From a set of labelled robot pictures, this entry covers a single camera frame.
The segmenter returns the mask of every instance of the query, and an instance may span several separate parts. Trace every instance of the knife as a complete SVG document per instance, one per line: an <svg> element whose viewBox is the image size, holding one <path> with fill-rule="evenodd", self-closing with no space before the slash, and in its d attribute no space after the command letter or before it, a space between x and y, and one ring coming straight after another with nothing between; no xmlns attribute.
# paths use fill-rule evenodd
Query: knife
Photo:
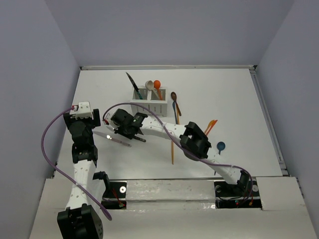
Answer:
<svg viewBox="0 0 319 239"><path fill-rule="evenodd" d="M132 85L133 85L133 87L134 87L134 89L135 89L135 91L136 91L136 94L138 94L140 100L142 100L143 97L142 97L141 93L139 92L139 88L138 88L137 85L135 84L133 78L129 75L129 73L127 73L127 72L125 72L125 73L128 75L128 77L129 77L129 79L130 79L130 82L132 83Z"/></svg>
<svg viewBox="0 0 319 239"><path fill-rule="evenodd" d="M96 134L96 135L98 135L98 136L101 136L101 137L103 137L103 138L106 138L106 139L109 139L109 140L111 140L111 141L114 141L114 142L116 142L116 143L120 143L120 144L122 144L122 145L124 145L124 146L132 147L130 144L125 143L125 142L123 142L123 141L120 141L119 139L113 138L113 137L111 137L110 135L108 135L108 134L106 134L106 133L102 133L102 132L98 132L98 131L93 131L93 133Z"/></svg>

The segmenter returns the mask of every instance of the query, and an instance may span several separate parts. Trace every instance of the blue spoon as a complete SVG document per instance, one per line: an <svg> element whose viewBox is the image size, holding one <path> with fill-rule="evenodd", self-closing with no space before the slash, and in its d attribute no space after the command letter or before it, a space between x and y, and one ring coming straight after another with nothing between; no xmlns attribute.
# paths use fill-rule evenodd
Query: blue spoon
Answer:
<svg viewBox="0 0 319 239"><path fill-rule="evenodd" d="M223 151L226 148L226 145L224 142L219 142L217 144L218 154L220 155L220 152Z"/></svg>

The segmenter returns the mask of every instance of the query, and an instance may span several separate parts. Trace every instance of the red wire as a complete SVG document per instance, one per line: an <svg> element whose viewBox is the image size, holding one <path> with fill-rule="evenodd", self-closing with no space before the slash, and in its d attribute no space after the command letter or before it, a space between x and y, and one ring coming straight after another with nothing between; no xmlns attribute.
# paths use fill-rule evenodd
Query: red wire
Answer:
<svg viewBox="0 0 319 239"><path fill-rule="evenodd" d="M113 193L114 197L116 197L116 199L118 200L119 204L123 204L124 207L125 207L125 204L121 202L121 200L119 199L119 197L118 197L118 195L117 195L117 193L116 193L114 188L112 189L112 193Z"/></svg>

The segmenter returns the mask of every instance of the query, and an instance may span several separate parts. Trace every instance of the utensil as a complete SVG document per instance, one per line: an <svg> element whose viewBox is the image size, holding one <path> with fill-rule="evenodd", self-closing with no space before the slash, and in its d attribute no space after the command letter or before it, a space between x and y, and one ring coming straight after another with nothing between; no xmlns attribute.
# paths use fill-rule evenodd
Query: utensil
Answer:
<svg viewBox="0 0 319 239"><path fill-rule="evenodd" d="M120 144L122 144L122 145L124 145L124 146L132 147L130 144L125 143L125 142L123 142L123 141L120 141L120 140L118 140L118 139L116 139L116 138L112 138L110 135L108 135L108 134L106 134L106 133L102 133L102 132L98 132L98 131L93 131L93 133L96 134L96 135L98 135L98 136L100 136L100 137L103 137L103 138L109 139L109 140L111 140L111 141L114 141L114 142L116 142L116 143L120 143Z"/></svg>
<svg viewBox="0 0 319 239"><path fill-rule="evenodd" d="M211 131L211 129L214 127L214 125L217 123L218 120L212 120L211 122L209 122L207 129L205 130L204 134L208 135L209 132Z"/></svg>
<svg viewBox="0 0 319 239"><path fill-rule="evenodd" d="M158 94L159 94L159 98L162 101L163 99L162 99L161 93L160 93L160 81L159 80L154 81L154 88L157 89Z"/></svg>
<svg viewBox="0 0 319 239"><path fill-rule="evenodd" d="M133 139L136 139L136 140L141 141L141 142L146 142L146 139L143 139L143 138L140 138L137 136L133 136Z"/></svg>
<svg viewBox="0 0 319 239"><path fill-rule="evenodd" d="M158 99L160 99L160 97L159 97L159 95L158 95L156 89L154 88L154 83L153 83L153 81L146 81L146 82L145 82L145 88L148 89L149 91L153 91L154 94L156 95L156 97L157 97Z"/></svg>
<svg viewBox="0 0 319 239"><path fill-rule="evenodd" d="M218 142L217 144L218 154L220 154L220 152L223 151L225 148L226 148L226 145L224 142Z"/></svg>
<svg viewBox="0 0 319 239"><path fill-rule="evenodd" d="M179 116L181 116L181 112L180 112L180 109L179 109L179 106L178 106L178 103L177 103L177 95L176 95L176 93L173 91L173 92L170 94L170 97L171 97L172 100L176 103L177 112L178 112Z"/></svg>
<svg viewBox="0 0 319 239"><path fill-rule="evenodd" d="M135 90L136 93L138 94L140 100L142 100L143 97L142 97L141 93L139 92L139 88L136 86L136 84L135 84L133 78L132 78L127 72L125 72L125 73L128 75L128 77L129 77L129 79L130 79L130 82L132 83L132 85L133 85L133 87L134 87L134 90Z"/></svg>
<svg viewBox="0 0 319 239"><path fill-rule="evenodd" d="M174 116L175 116L175 124L179 124L179 117L176 113L176 107L175 107L175 101L173 102L173 110L174 110ZM174 165L174 143L171 142L171 163Z"/></svg>

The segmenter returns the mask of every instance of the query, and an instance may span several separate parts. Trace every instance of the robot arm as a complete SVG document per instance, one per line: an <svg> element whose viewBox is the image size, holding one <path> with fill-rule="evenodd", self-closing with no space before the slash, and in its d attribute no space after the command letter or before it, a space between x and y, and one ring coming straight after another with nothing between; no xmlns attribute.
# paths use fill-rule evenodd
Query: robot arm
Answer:
<svg viewBox="0 0 319 239"><path fill-rule="evenodd" d="M129 139L137 133L143 135L153 135L171 140L163 126L154 117L148 117L145 114L137 113L135 116L130 115L125 110L118 109L114 114L106 115L106 127L115 133L121 134ZM188 125L172 124L164 122L170 135L181 145L182 148L191 152L200 159L206 159L214 164L231 164L227 159L220 156L216 150L211 148L207 136L193 122ZM196 159L187 153L186 157L191 160ZM224 178L230 185L238 185L241 190L245 190L249 177L238 168L209 166Z"/></svg>
<svg viewBox="0 0 319 239"><path fill-rule="evenodd" d="M98 151L94 145L92 129L100 126L99 110L91 112L89 102L81 102L75 114L65 113L64 121L72 134L74 180L94 198L102 200L110 188L105 172L97 172ZM98 216L99 206L77 185L72 185L65 211L59 212L57 221L64 239L102 239L103 225Z"/></svg>

